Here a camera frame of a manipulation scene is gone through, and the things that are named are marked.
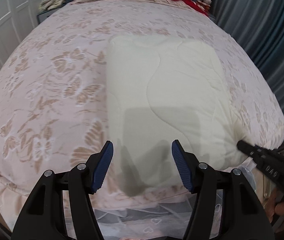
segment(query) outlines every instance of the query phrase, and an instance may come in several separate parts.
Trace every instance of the white pillow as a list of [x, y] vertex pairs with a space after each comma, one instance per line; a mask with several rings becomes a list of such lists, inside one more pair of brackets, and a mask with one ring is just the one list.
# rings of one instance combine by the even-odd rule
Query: white pillow
[[230, 103], [214, 49], [172, 36], [118, 36], [107, 55], [109, 139], [122, 190], [137, 195], [180, 185], [171, 143], [224, 170], [246, 156], [245, 137]]

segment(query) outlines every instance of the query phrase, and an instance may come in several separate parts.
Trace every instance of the bedsheet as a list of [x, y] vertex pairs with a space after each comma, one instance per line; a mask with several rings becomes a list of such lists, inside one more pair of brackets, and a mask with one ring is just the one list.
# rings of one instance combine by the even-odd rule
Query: bedsheet
[[[108, 139], [109, 41], [120, 34], [154, 33], [213, 47], [250, 142], [281, 144], [284, 116], [275, 95], [243, 49], [206, 16], [156, 2], [68, 4], [35, 28], [0, 71], [0, 212], [11, 229], [45, 170], [70, 170]], [[186, 193], [181, 183], [128, 196], [113, 175], [111, 163], [102, 188], [90, 197], [94, 208], [174, 202]]]

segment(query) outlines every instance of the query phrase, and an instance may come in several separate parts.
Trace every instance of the gray curtain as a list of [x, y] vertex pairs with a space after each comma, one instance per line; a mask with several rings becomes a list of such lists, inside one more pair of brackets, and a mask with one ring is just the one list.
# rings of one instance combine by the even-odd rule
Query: gray curtain
[[214, 0], [212, 14], [259, 68], [284, 113], [284, 0]]

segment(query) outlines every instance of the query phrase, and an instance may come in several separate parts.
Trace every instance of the heart pattern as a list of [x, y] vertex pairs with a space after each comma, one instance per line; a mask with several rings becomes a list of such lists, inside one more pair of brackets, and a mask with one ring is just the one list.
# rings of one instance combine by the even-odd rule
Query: heart pattern
[[217, 204], [216, 206], [215, 206], [215, 212], [219, 212], [220, 211], [220, 208], [221, 208], [221, 204]]
[[147, 227], [143, 229], [143, 233], [152, 233], [154, 230], [151, 227]]
[[157, 225], [158, 223], [160, 223], [161, 221], [162, 221], [161, 218], [152, 218], [152, 219], [151, 219], [151, 222], [154, 223], [154, 224], [156, 224], [156, 225]]

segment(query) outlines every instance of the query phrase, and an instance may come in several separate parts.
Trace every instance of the metal screw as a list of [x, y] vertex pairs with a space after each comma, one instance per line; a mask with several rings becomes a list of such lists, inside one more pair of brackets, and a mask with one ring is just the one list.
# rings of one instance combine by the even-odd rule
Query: metal screw
[[52, 174], [52, 170], [47, 170], [47, 171], [44, 172], [44, 175], [45, 175], [46, 177], [51, 176], [51, 174]]
[[208, 168], [208, 165], [206, 163], [199, 163], [199, 168], [205, 170]]
[[78, 166], [77, 166], [78, 170], [84, 170], [86, 168], [86, 165], [85, 163], [80, 163]]
[[235, 175], [241, 175], [241, 171], [239, 170], [239, 169], [234, 169], [233, 170], [233, 173], [235, 174]]

